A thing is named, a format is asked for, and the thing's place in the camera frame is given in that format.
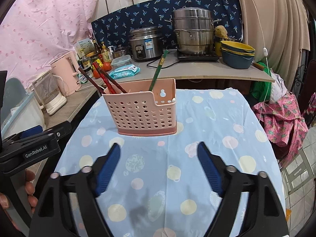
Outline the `person's left hand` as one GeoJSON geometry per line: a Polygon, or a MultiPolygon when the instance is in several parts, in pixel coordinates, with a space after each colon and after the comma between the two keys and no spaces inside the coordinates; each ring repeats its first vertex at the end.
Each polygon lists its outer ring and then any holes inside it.
{"type": "Polygon", "coordinates": [[[34,196],[34,172],[23,170],[14,176],[1,176],[1,207],[13,227],[25,233],[29,230],[38,199],[34,196]]]}

